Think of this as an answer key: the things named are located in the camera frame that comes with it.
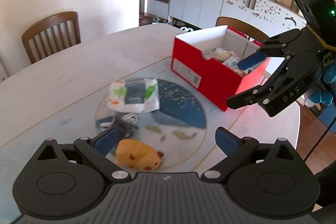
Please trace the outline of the blue gloved right hand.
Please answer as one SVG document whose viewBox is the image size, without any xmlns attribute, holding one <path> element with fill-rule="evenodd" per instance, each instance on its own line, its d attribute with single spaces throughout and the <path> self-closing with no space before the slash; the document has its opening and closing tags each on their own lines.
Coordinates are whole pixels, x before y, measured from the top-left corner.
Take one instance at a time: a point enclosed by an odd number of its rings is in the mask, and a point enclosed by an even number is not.
<svg viewBox="0 0 336 224">
<path fill-rule="evenodd" d="M 323 69 L 322 77 L 304 95 L 305 105 L 335 105 L 335 63 Z"/>
</svg>

